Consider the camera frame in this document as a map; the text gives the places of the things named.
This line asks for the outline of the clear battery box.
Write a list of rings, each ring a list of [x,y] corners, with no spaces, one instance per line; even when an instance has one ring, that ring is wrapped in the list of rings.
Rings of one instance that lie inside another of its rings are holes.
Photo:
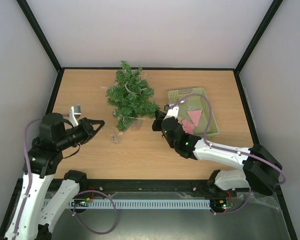
[[[116,132],[115,130],[111,130],[111,139],[114,144],[119,144],[121,141],[121,132]]]

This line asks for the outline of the pink paper ornament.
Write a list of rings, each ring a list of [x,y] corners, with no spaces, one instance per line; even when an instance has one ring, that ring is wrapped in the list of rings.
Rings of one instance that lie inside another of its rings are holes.
[[[181,123],[182,123],[182,129],[185,131],[186,134],[190,134],[190,135],[194,134],[194,130],[196,126],[192,122],[183,119]]]

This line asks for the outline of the pink triangular paper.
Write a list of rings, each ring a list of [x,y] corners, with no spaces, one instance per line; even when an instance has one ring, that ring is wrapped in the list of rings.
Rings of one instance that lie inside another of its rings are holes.
[[[187,114],[192,121],[192,123],[197,127],[199,125],[200,119],[201,119],[201,114],[202,110],[190,110],[187,111]]]

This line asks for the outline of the small green christmas tree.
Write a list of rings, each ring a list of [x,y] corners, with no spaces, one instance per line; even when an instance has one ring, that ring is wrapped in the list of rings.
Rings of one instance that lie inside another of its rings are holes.
[[[107,104],[113,107],[112,116],[117,120],[117,130],[126,132],[138,120],[153,119],[160,109],[154,96],[155,91],[148,84],[143,68],[134,68],[122,60],[114,84],[106,91]]]

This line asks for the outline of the clear led string lights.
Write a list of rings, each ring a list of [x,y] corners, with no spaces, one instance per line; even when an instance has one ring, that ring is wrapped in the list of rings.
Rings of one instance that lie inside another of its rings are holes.
[[[125,133],[137,121],[145,118],[138,113],[141,103],[141,93],[147,87],[141,87],[144,79],[137,69],[116,71],[112,86],[106,88],[106,103],[113,107],[112,116],[117,120],[115,128],[119,133]]]

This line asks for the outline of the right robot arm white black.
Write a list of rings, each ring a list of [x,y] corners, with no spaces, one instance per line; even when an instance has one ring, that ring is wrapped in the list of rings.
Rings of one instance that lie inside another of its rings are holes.
[[[168,112],[157,110],[152,130],[162,132],[169,147],[185,159],[208,160],[233,168],[213,171],[208,183],[212,195],[240,188],[250,188],[266,196],[274,193],[282,175],[282,165],[264,146],[233,147],[186,133],[177,120],[178,111],[178,107]]]

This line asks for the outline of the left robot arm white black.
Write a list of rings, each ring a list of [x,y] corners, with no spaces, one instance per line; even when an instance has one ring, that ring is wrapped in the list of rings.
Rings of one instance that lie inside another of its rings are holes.
[[[46,114],[39,134],[25,151],[23,183],[17,207],[7,229],[6,240],[49,240],[63,211],[86,186],[87,175],[68,171],[47,205],[44,200],[54,179],[63,151],[88,143],[105,125],[104,120],[64,118],[61,113]]]

